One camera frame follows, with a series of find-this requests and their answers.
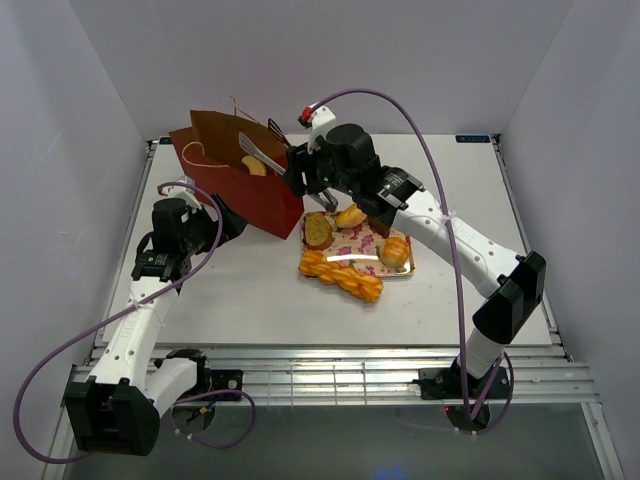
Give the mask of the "round scored bun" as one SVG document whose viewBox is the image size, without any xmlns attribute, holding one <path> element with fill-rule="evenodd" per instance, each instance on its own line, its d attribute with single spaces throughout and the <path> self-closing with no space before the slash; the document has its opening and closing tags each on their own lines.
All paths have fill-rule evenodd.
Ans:
<svg viewBox="0 0 640 480">
<path fill-rule="evenodd" d="M 388 237 L 379 247 L 381 262 L 390 268 L 400 268 L 406 263 L 410 248 L 405 238 Z"/>
</svg>

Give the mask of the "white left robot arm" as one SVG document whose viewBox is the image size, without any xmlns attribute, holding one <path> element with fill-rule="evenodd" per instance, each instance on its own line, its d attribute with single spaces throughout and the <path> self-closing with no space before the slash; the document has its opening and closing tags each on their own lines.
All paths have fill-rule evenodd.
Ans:
<svg viewBox="0 0 640 480">
<path fill-rule="evenodd" d="M 78 449 L 87 453 L 148 455 L 159 434 L 162 415 L 183 396 L 205 397 L 212 376 L 197 349 L 171 351 L 152 365 L 152 353 L 166 318 L 179 298 L 191 260 L 207 254 L 246 228 L 221 197 L 208 212 L 185 183 L 162 187 L 151 212 L 152 229 L 140 240 L 131 272 L 128 313 L 98 363 L 83 382 L 71 382 L 64 394 Z"/>
</svg>

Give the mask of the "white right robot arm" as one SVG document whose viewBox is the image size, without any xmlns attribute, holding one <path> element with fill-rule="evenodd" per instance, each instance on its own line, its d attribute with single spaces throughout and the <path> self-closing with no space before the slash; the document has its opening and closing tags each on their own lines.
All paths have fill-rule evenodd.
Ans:
<svg viewBox="0 0 640 480">
<path fill-rule="evenodd" d="M 309 196 L 334 211 L 334 191 L 380 225 L 394 228 L 436 253 L 454 269 L 455 284 L 468 280 L 484 301 L 473 314 L 471 331 L 459 331 L 454 364 L 434 380 L 441 392 L 452 382 L 464 399 L 484 399 L 494 382 L 504 349 L 538 308 L 546 261 L 537 252 L 521 255 L 490 240 L 457 218 L 444 192 L 430 193 L 407 171 L 382 164 L 371 136 L 359 125 L 339 124 L 319 103 L 299 117 L 308 140 L 287 152 L 284 182 L 297 197 Z"/>
</svg>

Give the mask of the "floral serving tray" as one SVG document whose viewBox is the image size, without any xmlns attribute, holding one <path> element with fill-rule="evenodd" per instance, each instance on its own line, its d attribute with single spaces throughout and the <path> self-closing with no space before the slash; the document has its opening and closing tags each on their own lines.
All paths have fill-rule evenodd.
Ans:
<svg viewBox="0 0 640 480">
<path fill-rule="evenodd" d="M 333 244 L 329 248 L 319 251 L 328 261 L 351 266 L 361 272 L 375 275 L 381 279 L 407 277 L 414 273 L 415 261 L 411 239 L 408 235 L 391 229 L 389 235 L 385 236 L 372 226 L 368 219 L 353 229 L 337 229 L 334 220 L 342 211 L 334 213 L 327 211 L 316 212 L 323 213 L 333 228 Z M 302 254 L 309 250 L 304 243 L 303 230 L 304 217 L 307 213 L 305 213 L 300 220 Z M 405 238 L 408 242 L 410 254 L 403 267 L 390 268 L 381 262 L 378 250 L 388 237 L 401 237 Z"/>
</svg>

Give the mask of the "small oval bread roll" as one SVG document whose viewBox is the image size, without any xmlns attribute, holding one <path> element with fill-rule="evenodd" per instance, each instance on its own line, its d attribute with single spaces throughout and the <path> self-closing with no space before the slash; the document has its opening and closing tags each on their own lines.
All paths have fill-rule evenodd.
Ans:
<svg viewBox="0 0 640 480">
<path fill-rule="evenodd" d="M 362 224 L 367 217 L 368 215 L 353 203 L 339 213 L 334 222 L 337 229 L 353 229 Z"/>
</svg>

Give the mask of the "braided twisted bread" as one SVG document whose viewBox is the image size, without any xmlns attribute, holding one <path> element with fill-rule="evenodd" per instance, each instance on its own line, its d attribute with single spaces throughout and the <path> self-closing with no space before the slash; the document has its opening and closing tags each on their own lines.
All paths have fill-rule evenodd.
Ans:
<svg viewBox="0 0 640 480">
<path fill-rule="evenodd" d="M 319 251 L 306 251 L 301 257 L 298 271 L 303 276 L 318 279 L 325 285 L 339 286 L 367 303 L 377 301 L 384 288 L 378 277 L 362 273 L 351 266 L 330 262 Z"/>
</svg>

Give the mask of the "aluminium frame rail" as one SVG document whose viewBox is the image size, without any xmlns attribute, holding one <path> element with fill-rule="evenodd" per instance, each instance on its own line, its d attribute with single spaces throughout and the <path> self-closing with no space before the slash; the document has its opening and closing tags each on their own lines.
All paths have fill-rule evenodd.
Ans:
<svg viewBox="0 0 640 480">
<path fill-rule="evenodd" d="M 417 405 L 423 368 L 449 366 L 454 348 L 207 348 L 214 369 L 243 373 L 243 389 L 260 406 Z M 516 346 L 513 400 L 521 404 L 596 403 L 584 362 L 559 345 Z"/>
</svg>

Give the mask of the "large orange muffin bread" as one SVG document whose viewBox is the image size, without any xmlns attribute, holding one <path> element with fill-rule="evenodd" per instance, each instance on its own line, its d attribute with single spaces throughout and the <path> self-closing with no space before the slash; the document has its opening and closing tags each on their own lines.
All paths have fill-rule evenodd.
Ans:
<svg viewBox="0 0 640 480">
<path fill-rule="evenodd" d="M 265 177 L 267 175 L 265 164 L 254 156 L 245 155 L 241 159 L 241 162 L 248 169 L 250 175 L 260 177 Z"/>
</svg>

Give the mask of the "toast slice bread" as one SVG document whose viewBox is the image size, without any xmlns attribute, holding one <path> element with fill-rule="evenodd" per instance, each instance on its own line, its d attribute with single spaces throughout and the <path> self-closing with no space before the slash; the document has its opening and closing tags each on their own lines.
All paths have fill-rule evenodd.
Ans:
<svg viewBox="0 0 640 480">
<path fill-rule="evenodd" d="M 309 250 L 325 250 L 334 242 L 333 228 L 321 212 L 307 213 L 304 217 L 303 230 L 304 243 Z"/>
</svg>

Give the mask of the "blue label sticker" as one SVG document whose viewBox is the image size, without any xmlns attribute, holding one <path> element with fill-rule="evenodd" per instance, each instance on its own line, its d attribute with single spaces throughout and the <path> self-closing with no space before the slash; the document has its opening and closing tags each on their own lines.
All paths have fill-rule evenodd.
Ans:
<svg viewBox="0 0 640 480">
<path fill-rule="evenodd" d="M 490 143 L 491 139 L 488 135 L 456 135 L 455 140 L 457 143 L 465 144 L 477 144 L 477 143 Z"/>
</svg>

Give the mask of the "red paper bag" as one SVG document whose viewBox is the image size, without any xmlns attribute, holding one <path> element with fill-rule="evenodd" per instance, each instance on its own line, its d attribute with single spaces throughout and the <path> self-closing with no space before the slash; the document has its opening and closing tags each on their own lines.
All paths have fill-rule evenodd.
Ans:
<svg viewBox="0 0 640 480">
<path fill-rule="evenodd" d="M 189 127 L 169 133 L 185 175 L 203 190 L 218 194 L 252 226 L 287 238 L 304 213 L 303 201 L 269 166 L 265 165 L 265 177 L 249 174 L 241 162 L 248 154 L 239 145 L 239 135 L 245 134 L 283 167 L 286 144 L 244 112 L 192 110 L 190 120 Z"/>
</svg>

